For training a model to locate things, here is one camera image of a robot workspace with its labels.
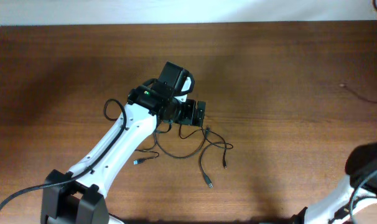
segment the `white backdrop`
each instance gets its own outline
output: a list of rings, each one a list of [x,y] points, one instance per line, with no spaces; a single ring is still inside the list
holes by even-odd
[[[0,0],[0,25],[377,19],[371,0]]]

